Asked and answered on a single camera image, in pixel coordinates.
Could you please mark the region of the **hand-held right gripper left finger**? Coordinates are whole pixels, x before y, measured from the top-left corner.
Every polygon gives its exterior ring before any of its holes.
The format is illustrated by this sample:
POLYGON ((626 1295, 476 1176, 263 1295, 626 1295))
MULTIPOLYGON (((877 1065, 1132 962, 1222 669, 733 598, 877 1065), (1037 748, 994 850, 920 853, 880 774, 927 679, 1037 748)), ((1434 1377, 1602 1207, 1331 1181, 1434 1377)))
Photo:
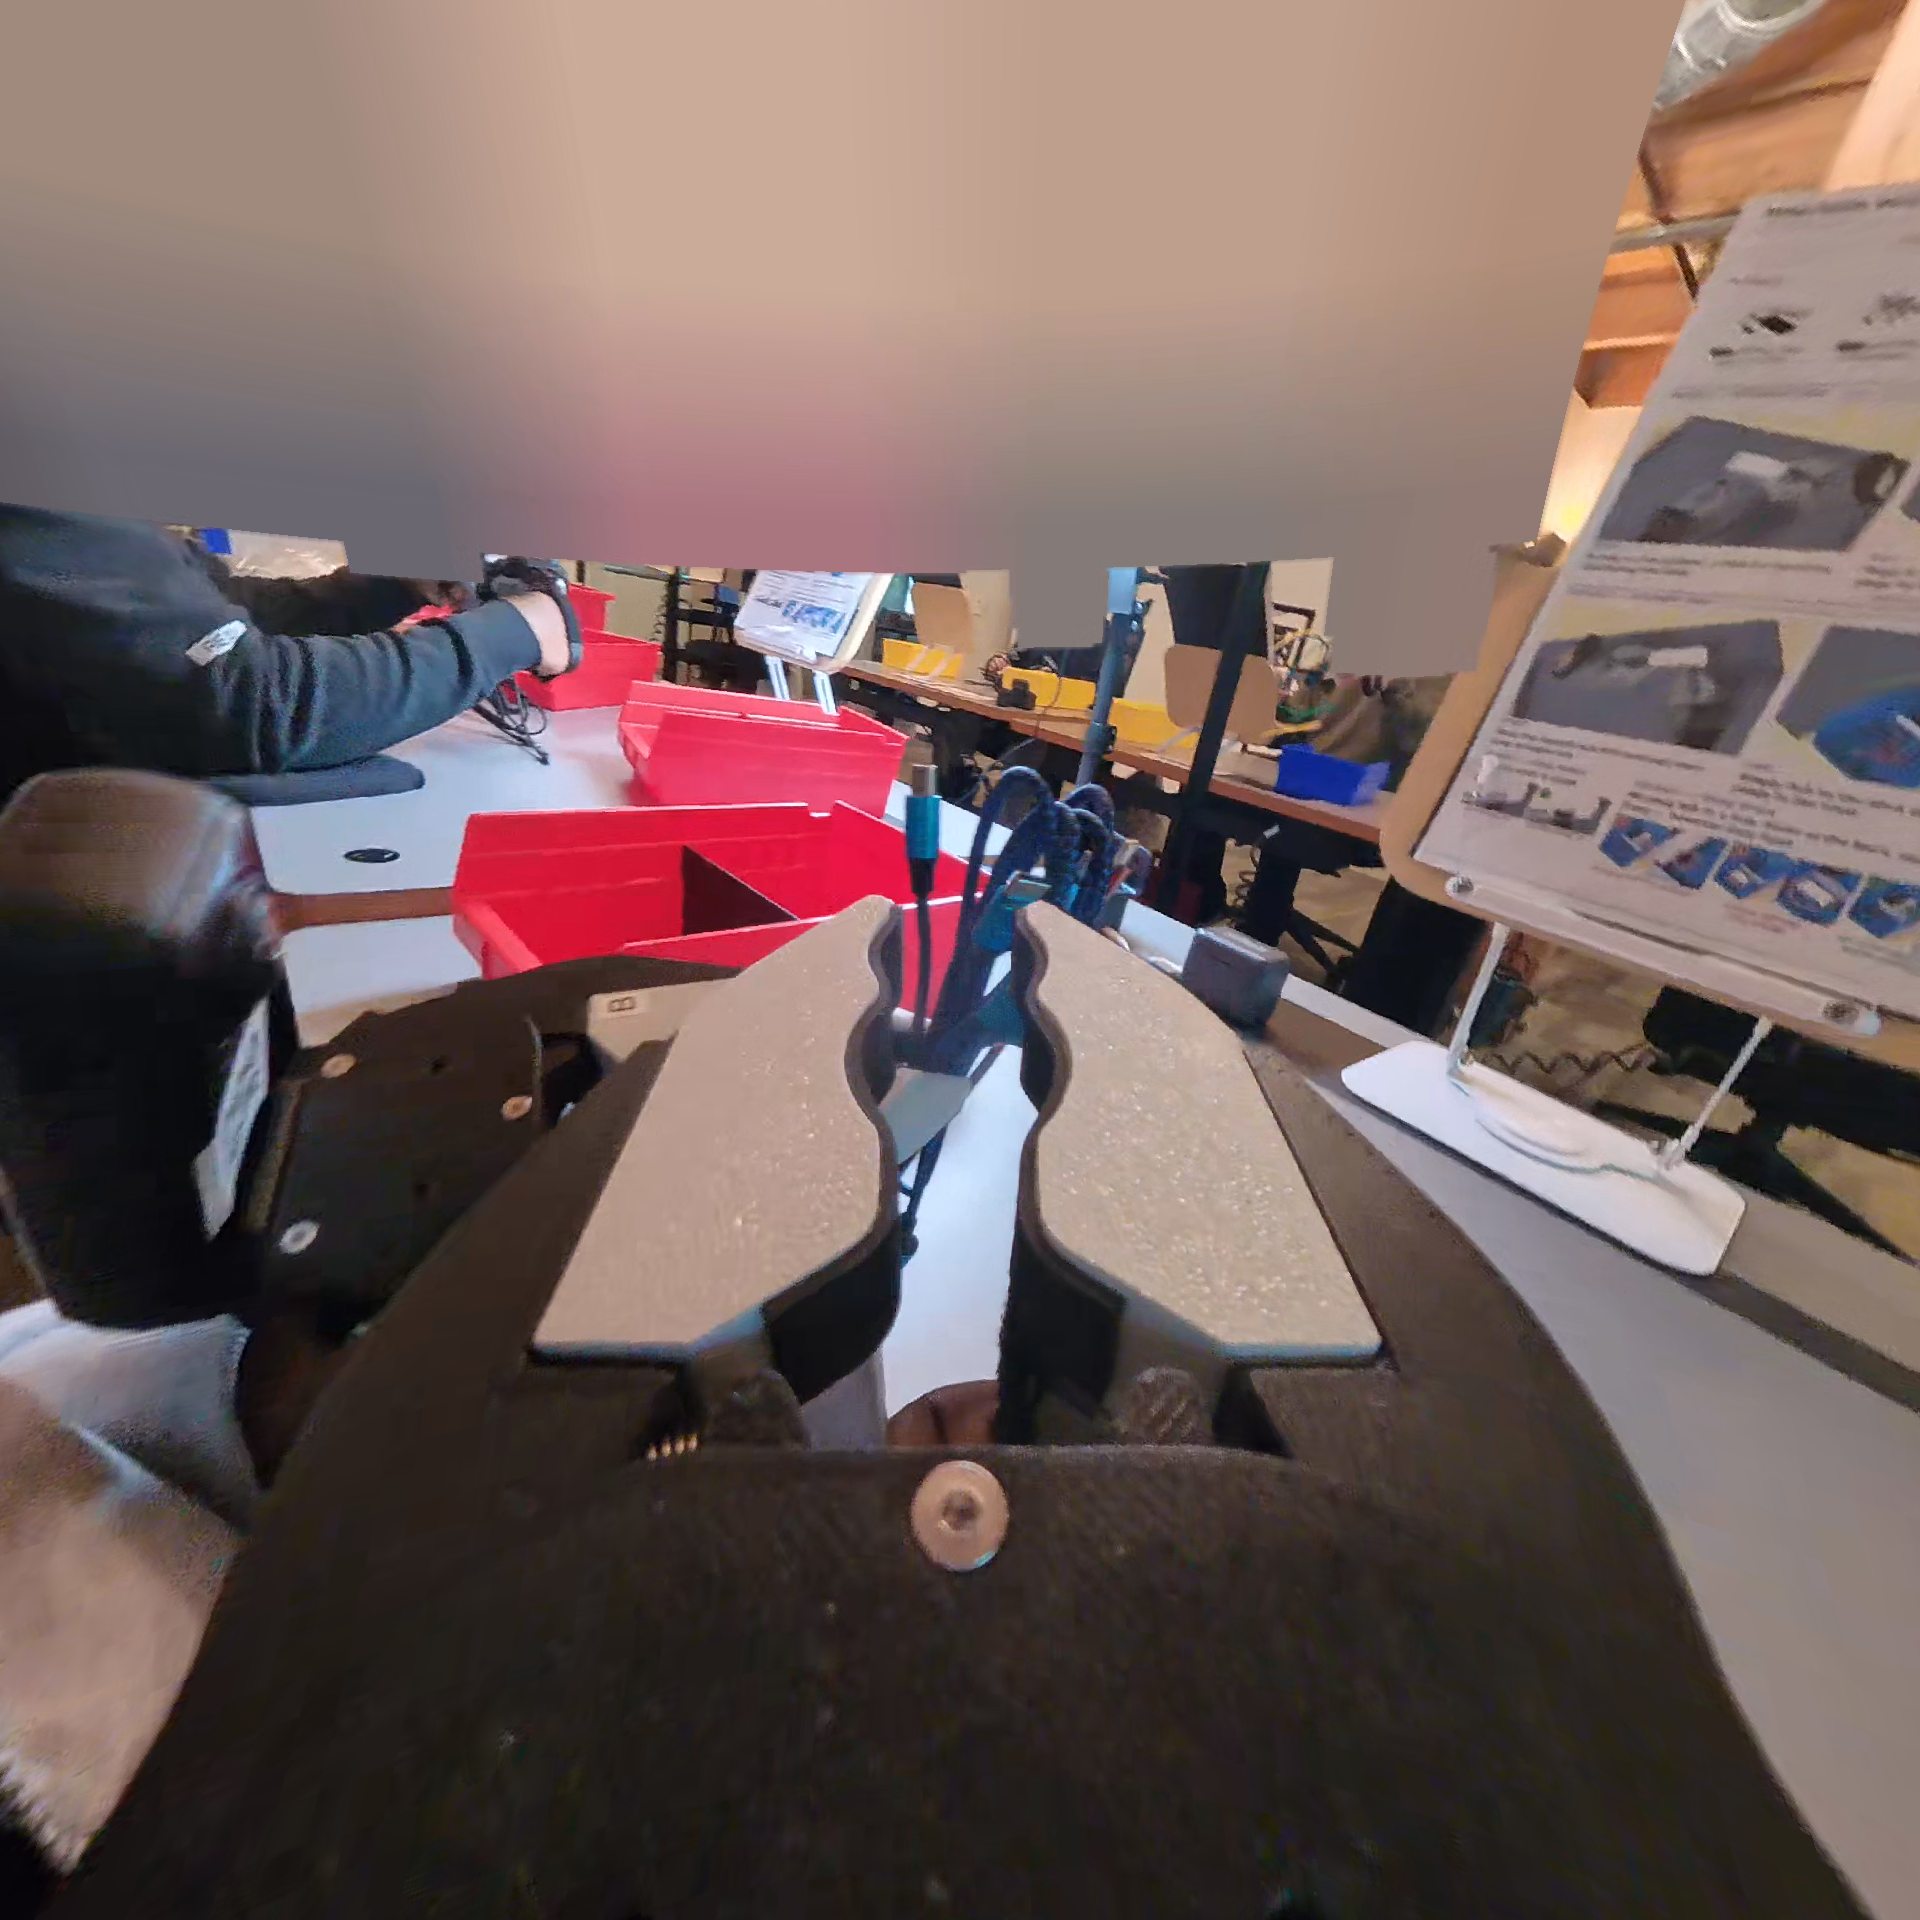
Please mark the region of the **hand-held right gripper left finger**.
POLYGON ((875 1368, 900 1303, 903 916, 864 896, 678 1022, 534 1322, 541 1360, 635 1360, 799 1402, 875 1368))

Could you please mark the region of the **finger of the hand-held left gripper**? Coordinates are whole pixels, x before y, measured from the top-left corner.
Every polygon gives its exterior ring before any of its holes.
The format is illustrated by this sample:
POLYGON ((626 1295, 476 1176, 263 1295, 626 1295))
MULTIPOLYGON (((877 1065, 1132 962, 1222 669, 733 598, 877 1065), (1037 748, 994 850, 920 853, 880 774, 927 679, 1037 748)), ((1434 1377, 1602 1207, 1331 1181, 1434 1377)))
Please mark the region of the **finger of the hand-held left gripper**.
POLYGON ((880 1129, 898 1168, 915 1160, 967 1106, 975 1079, 967 1072, 900 1066, 880 1100, 880 1129))

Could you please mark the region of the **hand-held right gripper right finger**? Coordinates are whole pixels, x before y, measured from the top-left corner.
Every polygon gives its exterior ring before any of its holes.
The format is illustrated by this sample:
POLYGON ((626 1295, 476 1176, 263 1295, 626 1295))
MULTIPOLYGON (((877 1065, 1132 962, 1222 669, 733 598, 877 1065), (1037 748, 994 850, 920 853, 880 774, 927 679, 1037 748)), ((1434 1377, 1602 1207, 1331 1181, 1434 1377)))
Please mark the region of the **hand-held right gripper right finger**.
POLYGON ((1376 1318, 1234 1032, 1051 902, 1016 912, 1021 1087, 994 1437, 1282 1448, 1256 1375, 1376 1318))

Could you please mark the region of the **person's left forearm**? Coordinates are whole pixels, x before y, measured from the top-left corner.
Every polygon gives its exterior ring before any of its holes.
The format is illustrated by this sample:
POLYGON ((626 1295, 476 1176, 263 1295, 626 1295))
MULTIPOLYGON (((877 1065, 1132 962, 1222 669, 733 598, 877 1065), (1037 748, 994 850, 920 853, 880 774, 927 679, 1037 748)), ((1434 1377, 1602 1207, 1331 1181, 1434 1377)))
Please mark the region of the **person's left forearm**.
POLYGON ((126 1796, 250 1536, 247 1343, 226 1313, 107 1329, 48 1300, 5 1311, 5 1849, 28 1892, 126 1796))

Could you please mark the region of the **red plastic bin with divider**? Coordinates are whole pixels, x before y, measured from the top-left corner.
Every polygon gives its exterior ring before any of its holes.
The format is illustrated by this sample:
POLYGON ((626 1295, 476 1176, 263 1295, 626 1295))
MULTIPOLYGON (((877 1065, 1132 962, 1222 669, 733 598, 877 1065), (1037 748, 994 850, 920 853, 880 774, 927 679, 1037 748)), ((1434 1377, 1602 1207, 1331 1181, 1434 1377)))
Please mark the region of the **red plastic bin with divider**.
POLYGON ((746 968, 864 897, 918 926, 894 822, 850 804, 608 806, 469 818, 450 916, 482 978, 587 958, 746 968))

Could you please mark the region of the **wooden work table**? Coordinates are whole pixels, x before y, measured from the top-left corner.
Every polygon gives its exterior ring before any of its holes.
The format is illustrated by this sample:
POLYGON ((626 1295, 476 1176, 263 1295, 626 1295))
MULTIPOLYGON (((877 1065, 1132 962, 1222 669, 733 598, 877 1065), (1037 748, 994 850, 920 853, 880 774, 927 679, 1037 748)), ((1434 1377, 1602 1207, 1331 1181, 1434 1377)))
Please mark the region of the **wooden work table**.
MULTIPOLYGON (((1078 756, 1086 745, 1088 714, 1069 709, 1011 709, 997 701, 997 693, 988 681, 968 679, 932 679, 909 673, 884 663, 852 661, 837 673, 852 688, 869 693, 884 689, 918 709, 942 709, 948 713, 967 713, 990 725, 1002 725, 1020 736, 1031 736, 1059 752, 1078 756)), ((1174 800, 1183 793, 1188 772, 1194 770, 1194 752, 1197 738, 1180 736, 1164 743, 1135 743, 1120 738, 1111 752, 1101 754, 1101 772, 1118 772, 1122 777, 1140 774, 1160 782, 1174 800)), ((1269 818, 1288 818, 1308 824, 1320 824, 1343 836, 1358 838, 1367 846, 1381 842, 1390 794, 1376 794, 1355 806, 1342 806, 1325 800, 1301 800, 1282 794, 1275 789, 1277 756, 1253 752, 1248 748, 1222 748, 1214 760, 1214 772, 1207 793, 1214 800, 1242 809, 1256 809, 1269 818)))

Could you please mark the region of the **instruction board on white stand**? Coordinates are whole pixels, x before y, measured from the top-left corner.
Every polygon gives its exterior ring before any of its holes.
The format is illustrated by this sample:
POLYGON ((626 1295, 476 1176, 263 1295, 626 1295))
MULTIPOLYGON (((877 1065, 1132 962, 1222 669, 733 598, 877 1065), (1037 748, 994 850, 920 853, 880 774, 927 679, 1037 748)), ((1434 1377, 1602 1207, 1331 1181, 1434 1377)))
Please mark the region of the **instruction board on white stand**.
POLYGON ((733 614, 733 641, 766 661, 766 679, 792 701, 787 669, 805 669, 822 713, 837 713, 832 677, 871 634, 894 583, 887 570, 797 570, 759 567, 733 614))
POLYGON ((1743 1199, 1693 1153, 1768 1039, 1915 1039, 1917 190, 1757 198, 1412 855, 1492 928, 1448 1045, 1360 1103, 1674 1272, 1743 1199), (1471 1061, 1509 935, 1754 1024, 1653 1143, 1471 1061))

